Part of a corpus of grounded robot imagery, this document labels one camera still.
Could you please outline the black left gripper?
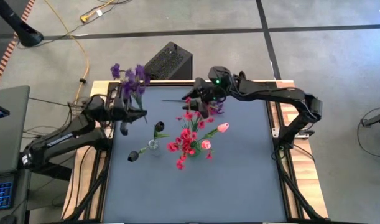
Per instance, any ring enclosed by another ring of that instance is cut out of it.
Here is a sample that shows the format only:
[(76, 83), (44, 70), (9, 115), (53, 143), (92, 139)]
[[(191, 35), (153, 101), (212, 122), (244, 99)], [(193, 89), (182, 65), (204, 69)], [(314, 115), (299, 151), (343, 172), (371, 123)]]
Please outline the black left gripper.
[(120, 94), (117, 94), (110, 105), (106, 107), (105, 121), (121, 121), (120, 132), (123, 136), (128, 135), (127, 125), (144, 117), (147, 110), (130, 107), (126, 110), (124, 100)]

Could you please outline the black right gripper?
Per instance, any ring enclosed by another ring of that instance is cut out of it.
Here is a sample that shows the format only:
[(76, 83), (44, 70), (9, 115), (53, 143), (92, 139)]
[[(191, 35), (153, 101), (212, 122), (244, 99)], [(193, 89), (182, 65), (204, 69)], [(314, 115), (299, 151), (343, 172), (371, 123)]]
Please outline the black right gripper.
[[(233, 76), (226, 67), (213, 66), (208, 72), (210, 81), (197, 77), (194, 82), (194, 88), (186, 93), (182, 99), (187, 98), (222, 98), (233, 87)], [(203, 118), (209, 117), (208, 105), (201, 101), (191, 101), (189, 104), (182, 106), (184, 110), (197, 111)]]

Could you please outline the red artificial flower bunch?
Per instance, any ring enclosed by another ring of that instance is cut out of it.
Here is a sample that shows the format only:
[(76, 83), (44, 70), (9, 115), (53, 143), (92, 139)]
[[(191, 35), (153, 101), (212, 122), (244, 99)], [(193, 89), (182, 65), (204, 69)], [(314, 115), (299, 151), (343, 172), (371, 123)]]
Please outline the red artificial flower bunch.
[(188, 109), (185, 109), (184, 115), (175, 118), (177, 121), (183, 122), (183, 129), (189, 129), (192, 132), (197, 132), (201, 129), (204, 129), (207, 123), (214, 122), (214, 117), (209, 116), (207, 118), (204, 118), (199, 111), (190, 110), (189, 107), (191, 103), (191, 98), (186, 98), (184, 100), (184, 103), (186, 106), (188, 106)]
[[(201, 138), (198, 138), (197, 132), (192, 132), (189, 129), (183, 129), (180, 136), (167, 144), (167, 150), (169, 152), (179, 152), (180, 156), (176, 161), (176, 167), (178, 170), (184, 170), (185, 161), (190, 158), (188, 152), (190, 150), (190, 144), (192, 141), (198, 141)], [(206, 154), (206, 159), (211, 160), (213, 158), (213, 150), (210, 140), (204, 140), (201, 144), (202, 153)]]

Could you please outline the black artificial tulip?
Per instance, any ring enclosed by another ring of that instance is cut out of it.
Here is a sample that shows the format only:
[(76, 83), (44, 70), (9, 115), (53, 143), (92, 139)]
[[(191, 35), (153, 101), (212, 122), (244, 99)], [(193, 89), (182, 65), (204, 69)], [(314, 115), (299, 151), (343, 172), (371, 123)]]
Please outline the black artificial tulip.
[(163, 130), (165, 129), (165, 124), (162, 121), (157, 122), (154, 125), (154, 135), (152, 140), (152, 145), (157, 145), (157, 140), (161, 138), (167, 138), (169, 137), (168, 134), (163, 134)]
[(151, 146), (143, 147), (139, 149), (138, 151), (131, 151), (127, 157), (127, 160), (129, 162), (135, 162), (138, 160), (138, 158), (141, 156), (141, 154), (144, 154), (146, 151), (151, 150)]

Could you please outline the clear ribbed glass vase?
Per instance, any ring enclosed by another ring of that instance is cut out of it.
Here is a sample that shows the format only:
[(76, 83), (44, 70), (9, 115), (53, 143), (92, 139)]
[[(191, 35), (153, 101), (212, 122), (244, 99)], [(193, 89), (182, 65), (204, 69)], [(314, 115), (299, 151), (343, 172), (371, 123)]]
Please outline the clear ribbed glass vase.
[(161, 155), (159, 141), (156, 139), (151, 139), (147, 144), (147, 150), (156, 157)]

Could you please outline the pink artificial tulip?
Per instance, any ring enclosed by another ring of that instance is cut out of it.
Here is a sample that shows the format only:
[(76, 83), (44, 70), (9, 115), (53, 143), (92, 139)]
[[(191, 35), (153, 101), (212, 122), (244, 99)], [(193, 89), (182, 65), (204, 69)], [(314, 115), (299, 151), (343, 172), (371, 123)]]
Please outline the pink artificial tulip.
[(229, 128), (229, 123), (220, 124), (209, 133), (206, 133), (201, 139), (197, 141), (197, 143), (201, 144), (204, 140), (211, 139), (217, 133), (224, 133), (225, 131), (228, 130), (228, 128)]

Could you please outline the green patterned glass vase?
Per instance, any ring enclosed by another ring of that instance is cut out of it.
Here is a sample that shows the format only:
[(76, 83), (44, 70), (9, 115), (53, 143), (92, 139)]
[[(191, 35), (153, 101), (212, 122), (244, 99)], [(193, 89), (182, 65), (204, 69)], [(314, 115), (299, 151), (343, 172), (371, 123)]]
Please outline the green patterned glass vase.
[(190, 157), (196, 157), (202, 151), (202, 147), (198, 141), (192, 141), (190, 144), (190, 150), (188, 152)]

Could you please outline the black perforated box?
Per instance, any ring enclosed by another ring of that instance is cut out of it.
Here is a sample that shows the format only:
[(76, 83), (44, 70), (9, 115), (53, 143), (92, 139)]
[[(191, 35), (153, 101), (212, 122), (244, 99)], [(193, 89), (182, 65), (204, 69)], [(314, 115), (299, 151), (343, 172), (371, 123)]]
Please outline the black perforated box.
[(193, 54), (169, 42), (144, 66), (152, 80), (192, 80)]

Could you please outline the blue-grey table mat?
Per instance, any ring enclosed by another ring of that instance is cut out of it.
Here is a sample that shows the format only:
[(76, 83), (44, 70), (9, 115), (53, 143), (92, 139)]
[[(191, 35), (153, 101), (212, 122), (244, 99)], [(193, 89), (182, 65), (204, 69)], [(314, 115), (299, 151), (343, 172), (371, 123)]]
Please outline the blue-grey table mat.
[[(224, 133), (211, 139), (213, 158), (185, 161), (167, 144), (182, 132), (175, 118), (183, 114), (180, 98), (188, 87), (150, 87), (143, 96), (147, 116), (130, 124), (128, 135), (114, 135), (103, 221), (105, 223), (283, 222), (286, 219), (265, 102), (227, 98), (224, 113), (199, 132), (219, 124)], [(149, 151), (135, 162), (131, 151), (147, 147), (154, 125), (165, 124), (158, 139), (161, 155)]]

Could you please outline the black stand pole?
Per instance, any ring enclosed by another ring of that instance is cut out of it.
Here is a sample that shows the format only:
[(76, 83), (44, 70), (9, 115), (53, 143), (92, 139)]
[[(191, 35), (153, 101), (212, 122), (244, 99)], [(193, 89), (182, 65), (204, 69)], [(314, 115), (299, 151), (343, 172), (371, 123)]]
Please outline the black stand pole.
[(0, 0), (0, 16), (15, 31), (24, 47), (36, 46), (44, 40), (43, 34), (24, 22), (5, 0)]

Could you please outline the hazard striped floor mat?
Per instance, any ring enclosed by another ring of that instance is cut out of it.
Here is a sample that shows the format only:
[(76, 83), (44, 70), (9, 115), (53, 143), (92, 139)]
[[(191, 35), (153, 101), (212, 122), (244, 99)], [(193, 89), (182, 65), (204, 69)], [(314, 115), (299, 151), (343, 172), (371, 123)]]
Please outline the hazard striped floor mat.
[[(6, 0), (6, 2), (23, 21), (26, 21), (35, 0)], [(0, 81), (17, 42), (16, 33), (0, 16)]]

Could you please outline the laptop with blue backlit keyboard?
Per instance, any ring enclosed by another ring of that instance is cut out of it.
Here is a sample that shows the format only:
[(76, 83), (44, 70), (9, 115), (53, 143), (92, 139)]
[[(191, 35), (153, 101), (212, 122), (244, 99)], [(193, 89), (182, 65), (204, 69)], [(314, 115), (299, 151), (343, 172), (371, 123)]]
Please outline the laptop with blue backlit keyboard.
[(16, 224), (27, 224), (27, 202), (30, 172), (19, 170), (14, 174), (0, 175), (0, 220), (14, 215)]

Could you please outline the grey stand leg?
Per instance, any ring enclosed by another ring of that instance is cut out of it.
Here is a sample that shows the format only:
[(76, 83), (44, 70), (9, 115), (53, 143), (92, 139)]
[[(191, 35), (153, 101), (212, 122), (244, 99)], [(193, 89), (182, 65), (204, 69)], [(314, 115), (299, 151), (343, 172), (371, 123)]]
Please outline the grey stand leg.
[(376, 116), (373, 116), (372, 118), (369, 118), (369, 119), (366, 119), (366, 118), (361, 119), (361, 125), (363, 127), (370, 127), (377, 123), (380, 123), (380, 114), (377, 114)]

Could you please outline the black aluminium table frame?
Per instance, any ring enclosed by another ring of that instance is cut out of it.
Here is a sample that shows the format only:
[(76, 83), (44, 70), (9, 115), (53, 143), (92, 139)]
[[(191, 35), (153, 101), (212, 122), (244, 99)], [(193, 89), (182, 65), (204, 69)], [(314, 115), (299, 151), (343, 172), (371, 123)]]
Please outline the black aluminium table frame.
[[(293, 106), (267, 102), (265, 105), (267, 118), (271, 128), (288, 124), (290, 117), (295, 116)], [(282, 165), (291, 180), (297, 184), (304, 197), (308, 200), (313, 209), (321, 216), (327, 217), (327, 209), (323, 199), (320, 182), (318, 180), (317, 168), (312, 162), (311, 146), (307, 140), (298, 139), (295, 141), (295, 149), (286, 151), (282, 159)], [(70, 216), (80, 202), (84, 201), (85, 195), (90, 192), (91, 186), (100, 172), (104, 163), (108, 160), (105, 152), (97, 152), (93, 147), (83, 146), (77, 149), (73, 157), (75, 158), (70, 183), (63, 205), (62, 218)], [(295, 198), (287, 184), (281, 182), (283, 186), (284, 203), (289, 209), (288, 217), (304, 218), (310, 217), (300, 206), (300, 202)], [(95, 194), (86, 205), (84, 211), (80, 213), (79, 219), (97, 219), (101, 217), (106, 185), (101, 184), (97, 187)]]

